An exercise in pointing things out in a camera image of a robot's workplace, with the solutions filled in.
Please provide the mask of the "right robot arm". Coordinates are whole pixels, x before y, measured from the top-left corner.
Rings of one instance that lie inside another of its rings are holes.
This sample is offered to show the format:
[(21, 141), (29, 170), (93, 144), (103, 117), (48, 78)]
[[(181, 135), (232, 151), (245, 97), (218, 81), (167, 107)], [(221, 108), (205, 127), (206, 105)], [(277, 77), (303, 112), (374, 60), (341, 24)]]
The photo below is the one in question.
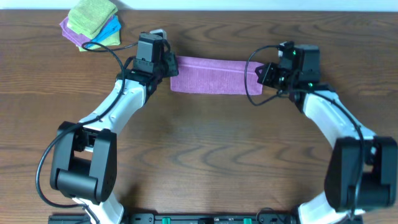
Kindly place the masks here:
[(346, 223), (362, 214), (393, 207), (397, 198), (397, 142), (377, 135), (320, 81), (320, 49), (284, 42), (279, 62), (255, 69), (258, 83), (276, 89), (312, 120), (332, 148), (323, 192), (302, 203), (291, 223)]

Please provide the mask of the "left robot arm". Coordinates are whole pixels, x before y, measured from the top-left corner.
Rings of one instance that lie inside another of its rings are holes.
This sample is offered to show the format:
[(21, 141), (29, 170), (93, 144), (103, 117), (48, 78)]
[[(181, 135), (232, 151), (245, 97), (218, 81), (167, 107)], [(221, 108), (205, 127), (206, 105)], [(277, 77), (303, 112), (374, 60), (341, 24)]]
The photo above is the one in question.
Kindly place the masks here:
[(50, 144), (54, 150), (50, 186), (82, 207), (90, 223), (122, 223), (124, 207), (113, 193), (117, 138), (163, 78), (178, 75), (178, 62), (162, 29), (142, 32), (137, 54), (120, 63), (111, 93), (78, 123), (63, 122)]

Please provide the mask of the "purple microfiber cloth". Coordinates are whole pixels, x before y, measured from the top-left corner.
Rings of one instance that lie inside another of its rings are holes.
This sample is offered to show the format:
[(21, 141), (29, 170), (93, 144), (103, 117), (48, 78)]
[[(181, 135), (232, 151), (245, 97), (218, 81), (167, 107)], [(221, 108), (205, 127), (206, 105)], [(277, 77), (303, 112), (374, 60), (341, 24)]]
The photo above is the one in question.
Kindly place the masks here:
[(211, 95), (261, 95), (255, 69), (262, 64), (234, 60), (179, 56), (176, 77), (170, 79), (170, 89), (181, 93)]

